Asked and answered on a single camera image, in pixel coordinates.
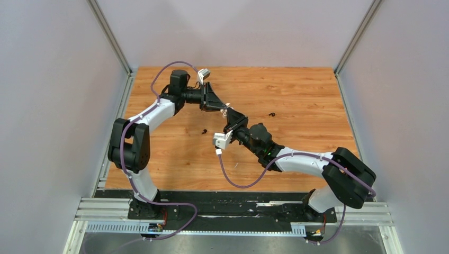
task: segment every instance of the gray floor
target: gray floor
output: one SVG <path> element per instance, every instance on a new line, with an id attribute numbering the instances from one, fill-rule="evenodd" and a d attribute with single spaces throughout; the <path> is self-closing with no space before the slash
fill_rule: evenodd
<path id="1" fill-rule="evenodd" d="M 330 237 L 335 227 L 328 226 Z M 154 242 L 135 242 L 120 250 L 122 244 L 141 238 L 140 235 L 122 233 L 89 233 L 85 237 L 86 254 L 103 253 L 167 253 L 167 254 L 254 254 L 254 253 L 385 253 L 379 228 L 375 226 L 344 226 L 340 235 L 323 246 L 306 244 L 303 238 L 294 237 L 224 237 L 207 235 L 176 235 Z"/>

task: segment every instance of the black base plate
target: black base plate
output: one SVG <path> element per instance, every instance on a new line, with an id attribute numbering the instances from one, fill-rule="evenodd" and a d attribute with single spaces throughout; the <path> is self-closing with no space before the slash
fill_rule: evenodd
<path id="1" fill-rule="evenodd" d="M 303 205 L 286 203 L 279 206 L 258 206 L 257 203 L 270 201 L 297 202 L 307 193 L 266 193 L 266 192 L 185 192 L 160 191 L 163 202 L 192 203 L 198 208 L 197 218 L 186 227 L 186 230 L 204 231 L 291 231 L 291 222 L 323 222 L 322 215 L 308 220 L 302 213 Z M 131 198 L 131 190 L 104 190 L 95 193 L 95 197 Z M 168 206 L 166 230 L 177 230 L 193 215 L 188 206 Z M 136 219 L 163 218 L 162 210 L 154 214 L 145 214 L 145 210 L 129 211 Z M 326 221 L 337 221 L 333 208 L 326 211 Z"/>

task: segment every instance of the wooden surface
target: wooden surface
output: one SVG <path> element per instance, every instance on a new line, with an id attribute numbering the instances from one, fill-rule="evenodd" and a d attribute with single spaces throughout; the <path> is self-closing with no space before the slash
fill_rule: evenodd
<path id="1" fill-rule="evenodd" d="M 208 67 L 215 93 L 249 117 L 250 127 L 263 122 L 278 144 L 295 150 L 327 152 L 346 147 L 356 153 L 354 139 L 331 68 Z M 169 83 L 167 69 L 155 84 L 161 91 Z M 196 81 L 194 72 L 189 85 Z M 139 68 L 126 118 L 151 105 L 150 84 L 159 67 Z M 240 190 L 223 177 L 215 149 L 214 132 L 222 132 L 226 119 L 220 112 L 203 112 L 186 104 L 151 135 L 149 170 L 159 189 Z M 237 142 L 223 151 L 224 167 L 236 184 L 252 183 L 263 171 L 251 152 Z M 324 180 L 300 173 L 267 172 L 246 191 L 302 191 L 325 185 Z M 128 179 L 111 166 L 106 188 L 130 188 Z"/>

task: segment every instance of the aluminum frame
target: aluminum frame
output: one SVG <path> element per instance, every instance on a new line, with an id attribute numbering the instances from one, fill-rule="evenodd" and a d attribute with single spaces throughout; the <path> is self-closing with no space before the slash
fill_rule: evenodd
<path id="1" fill-rule="evenodd" d="M 120 104 L 117 109 L 117 117 L 124 115 L 125 109 L 131 95 L 131 90 L 135 80 L 136 70 L 132 70 L 128 64 L 125 55 L 123 54 L 116 38 L 114 37 L 106 18 L 96 0 L 86 0 L 97 18 L 103 32 L 105 33 L 107 39 L 109 40 L 117 58 L 119 59 L 121 65 L 128 73 L 128 79 L 124 86 L 124 92 L 120 100 Z M 356 33 L 354 34 L 351 42 L 349 43 L 346 51 L 344 52 L 340 62 L 334 70 L 335 77 L 340 89 L 343 103 L 345 105 L 347 117 L 353 131 L 354 139 L 357 145 L 357 150 L 359 155 L 362 156 L 363 151 L 357 144 L 359 139 L 357 132 L 353 128 L 353 121 L 351 118 L 351 113 L 346 107 L 345 92 L 341 87 L 339 74 L 347 63 L 351 53 L 357 46 L 360 38 L 364 34 L 367 26 L 372 20 L 374 14 L 379 9 L 383 0 L 373 0 L 370 8 L 368 9 L 363 21 L 360 23 Z M 110 162 L 107 159 L 107 146 L 105 148 L 104 158 L 101 164 L 100 173 L 98 175 L 98 181 L 94 188 L 94 193 L 97 190 L 104 189 L 105 181 L 109 172 Z M 75 215 L 72 229 L 70 231 L 69 237 L 67 239 L 66 246 L 64 248 L 64 254 L 69 253 L 79 253 L 80 248 L 83 244 L 84 234 L 86 232 L 98 232 L 103 229 L 109 230 L 108 232 L 129 232 L 136 233 L 137 229 L 141 229 L 140 226 L 143 223 L 162 223 L 160 220 L 129 220 L 127 219 L 127 213 L 129 209 L 128 199 L 123 198 L 82 198 L 78 211 Z M 336 215 L 338 222 L 342 218 L 342 207 L 336 207 Z M 320 223 L 292 223 L 292 232 L 290 233 L 272 233 L 272 234 L 257 234 L 254 232 L 217 232 L 217 231 L 183 231 L 181 234 L 213 234 L 213 235 L 284 235 L 284 236 L 298 236 L 303 233 L 303 229 L 308 226 L 318 226 Z M 402 254 L 401 244 L 399 242 L 396 228 L 394 226 L 391 214 L 388 210 L 386 203 L 382 202 L 366 202 L 362 209 L 355 210 L 352 208 L 347 208 L 344 226 L 378 226 L 380 233 L 382 235 L 383 244 L 387 254 L 398 253 Z"/>

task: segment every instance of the wall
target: wall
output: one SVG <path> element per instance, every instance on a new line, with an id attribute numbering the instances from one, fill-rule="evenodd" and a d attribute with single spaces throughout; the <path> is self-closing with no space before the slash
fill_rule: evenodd
<path id="1" fill-rule="evenodd" d="M 61 253 L 125 74 L 86 1 L 1 1 L 0 59 L 0 253 Z"/>
<path id="2" fill-rule="evenodd" d="M 384 1 L 341 74 L 405 253 L 447 253 L 449 2 Z"/>
<path id="3" fill-rule="evenodd" d="M 334 66 L 372 0 L 98 0 L 128 62 Z"/>

